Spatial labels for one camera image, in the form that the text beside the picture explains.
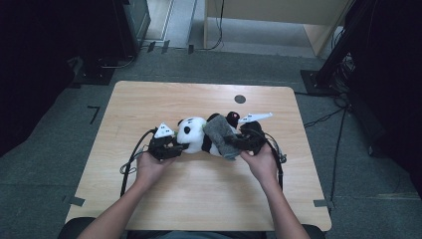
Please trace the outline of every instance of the panda plush toy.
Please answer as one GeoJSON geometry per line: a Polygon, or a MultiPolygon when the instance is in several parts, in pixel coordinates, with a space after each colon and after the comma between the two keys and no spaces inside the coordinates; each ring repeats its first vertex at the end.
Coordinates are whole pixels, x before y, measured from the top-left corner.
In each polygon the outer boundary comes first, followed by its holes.
{"type": "Polygon", "coordinates": [[[179,122],[178,143],[189,143],[186,153],[207,151],[216,156],[234,160],[240,150],[224,141],[224,136],[234,136],[239,114],[230,112],[224,118],[214,114],[208,120],[200,117],[183,119],[179,122]]]}

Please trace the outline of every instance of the forearm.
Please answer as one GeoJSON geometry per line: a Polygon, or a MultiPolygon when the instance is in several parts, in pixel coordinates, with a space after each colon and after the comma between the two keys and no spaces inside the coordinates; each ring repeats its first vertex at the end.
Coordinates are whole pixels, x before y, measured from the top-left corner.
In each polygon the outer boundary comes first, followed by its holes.
{"type": "Polygon", "coordinates": [[[145,191],[142,184],[134,184],[78,238],[119,238],[145,191]]]}
{"type": "Polygon", "coordinates": [[[310,238],[290,207],[277,180],[267,180],[261,183],[261,186],[268,199],[277,238],[310,238]]]}

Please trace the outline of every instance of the table top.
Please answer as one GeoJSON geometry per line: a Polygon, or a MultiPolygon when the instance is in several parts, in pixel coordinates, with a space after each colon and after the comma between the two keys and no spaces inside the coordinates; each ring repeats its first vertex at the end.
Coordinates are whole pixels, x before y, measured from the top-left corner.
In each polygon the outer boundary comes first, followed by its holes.
{"type": "MultiPolygon", "coordinates": [[[[260,124],[287,155],[285,195],[301,223],[329,230],[327,208],[314,204],[323,194],[292,89],[150,82],[115,85],[75,195],[85,203],[71,205],[67,221],[97,217],[118,200],[123,178],[119,169],[145,132],[162,122],[177,131],[180,120],[231,111],[241,118],[273,114],[260,124]],[[236,96],[246,101],[238,104],[236,96]]],[[[129,176],[127,188],[134,178],[129,176]]],[[[274,225],[266,196],[242,158],[228,161],[198,152],[182,153],[167,168],[141,199],[126,229],[272,231],[274,225]]]]}

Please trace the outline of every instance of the panda face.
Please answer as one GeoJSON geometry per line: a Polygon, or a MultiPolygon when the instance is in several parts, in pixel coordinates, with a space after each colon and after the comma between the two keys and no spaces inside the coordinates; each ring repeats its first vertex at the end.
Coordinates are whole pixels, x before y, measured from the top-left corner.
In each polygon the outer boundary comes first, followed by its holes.
{"type": "Polygon", "coordinates": [[[179,123],[179,132],[177,134],[178,143],[201,143],[204,138],[203,126],[207,121],[203,118],[188,118],[179,123]]]}

